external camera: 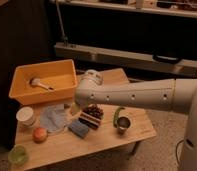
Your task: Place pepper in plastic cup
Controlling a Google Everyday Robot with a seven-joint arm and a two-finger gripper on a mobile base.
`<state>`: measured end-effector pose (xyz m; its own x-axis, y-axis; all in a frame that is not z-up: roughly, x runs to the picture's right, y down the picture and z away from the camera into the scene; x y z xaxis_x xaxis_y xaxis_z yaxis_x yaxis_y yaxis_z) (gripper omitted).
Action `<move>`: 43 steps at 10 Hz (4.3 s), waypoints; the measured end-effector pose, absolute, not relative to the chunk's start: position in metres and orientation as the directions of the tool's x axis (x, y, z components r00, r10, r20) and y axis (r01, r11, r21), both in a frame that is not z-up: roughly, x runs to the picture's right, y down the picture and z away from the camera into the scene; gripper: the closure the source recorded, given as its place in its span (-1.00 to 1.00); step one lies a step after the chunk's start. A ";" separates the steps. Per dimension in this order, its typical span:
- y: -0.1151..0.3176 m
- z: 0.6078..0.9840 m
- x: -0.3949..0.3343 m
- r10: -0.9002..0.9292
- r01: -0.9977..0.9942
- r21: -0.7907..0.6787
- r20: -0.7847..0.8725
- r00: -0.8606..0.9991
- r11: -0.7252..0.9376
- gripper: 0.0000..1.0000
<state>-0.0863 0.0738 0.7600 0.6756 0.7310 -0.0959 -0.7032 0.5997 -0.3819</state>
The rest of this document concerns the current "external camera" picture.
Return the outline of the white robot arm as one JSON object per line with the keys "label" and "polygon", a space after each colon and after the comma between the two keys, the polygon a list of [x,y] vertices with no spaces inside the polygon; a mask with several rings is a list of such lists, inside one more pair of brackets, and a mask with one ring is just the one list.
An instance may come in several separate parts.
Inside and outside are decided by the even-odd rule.
{"label": "white robot arm", "polygon": [[197,79],[165,79],[103,85],[96,70],[87,70],[75,89],[71,113],[90,104],[174,111],[188,114],[178,171],[197,171]]}

